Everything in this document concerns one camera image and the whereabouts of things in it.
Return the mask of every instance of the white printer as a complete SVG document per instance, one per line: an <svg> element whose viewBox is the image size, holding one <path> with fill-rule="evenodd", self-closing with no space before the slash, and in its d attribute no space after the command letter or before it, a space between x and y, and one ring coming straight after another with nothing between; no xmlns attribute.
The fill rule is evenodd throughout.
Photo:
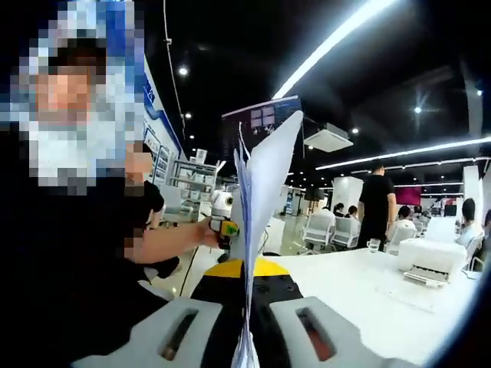
<svg viewBox="0 0 491 368"><path fill-rule="evenodd" d="M441 286L451 282L466 261L467 250L462 245L412 238L400 243L397 267L409 278Z"/></svg>

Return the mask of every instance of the stack of papers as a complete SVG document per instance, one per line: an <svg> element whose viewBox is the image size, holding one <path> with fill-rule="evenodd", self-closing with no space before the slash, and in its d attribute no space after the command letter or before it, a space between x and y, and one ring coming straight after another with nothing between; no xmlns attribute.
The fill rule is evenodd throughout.
<svg viewBox="0 0 491 368"><path fill-rule="evenodd" d="M232 367L259 366L249 329L255 257L261 235L275 212L277 201L273 199L279 197L288 175L302 119L301 111L292 114L274 133L255 147L251 155L243 143L239 144L239 152L234 152L242 206L241 235L245 242L245 313L242 335ZM244 153L249 158L247 165Z"/></svg>

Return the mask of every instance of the yellow panel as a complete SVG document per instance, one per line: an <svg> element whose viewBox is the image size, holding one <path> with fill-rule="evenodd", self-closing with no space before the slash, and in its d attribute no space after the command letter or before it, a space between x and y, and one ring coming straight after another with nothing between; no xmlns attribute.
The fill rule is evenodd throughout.
<svg viewBox="0 0 491 368"><path fill-rule="evenodd" d="M240 278L241 259L232 259L219 263L205 272L205 276L216 276L220 278ZM264 258L255 260L254 277L258 276L280 276L289 274L283 267Z"/></svg>

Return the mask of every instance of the white table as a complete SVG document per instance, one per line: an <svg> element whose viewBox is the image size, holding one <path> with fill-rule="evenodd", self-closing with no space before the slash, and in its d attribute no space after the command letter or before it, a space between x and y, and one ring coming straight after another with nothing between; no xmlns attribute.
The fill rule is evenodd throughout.
<svg viewBox="0 0 491 368"><path fill-rule="evenodd" d="M477 285L460 273L442 289L421 286L420 297L436 295L439 301L431 313L380 291L380 285L387 289L387 282L393 288L407 286L393 255L361 249L268 259L289 270L304 297L318 297L357 326L365 346L383 357L418 365L451 334Z"/></svg>

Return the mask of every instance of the water glass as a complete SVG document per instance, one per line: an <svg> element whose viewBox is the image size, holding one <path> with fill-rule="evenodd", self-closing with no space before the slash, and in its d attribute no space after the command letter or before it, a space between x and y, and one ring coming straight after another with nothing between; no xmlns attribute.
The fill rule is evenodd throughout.
<svg viewBox="0 0 491 368"><path fill-rule="evenodd" d="M375 253L376 251L378 251L378 247L380 244L380 239L370 239L370 241L367 241L367 247L370 253Z"/></svg>

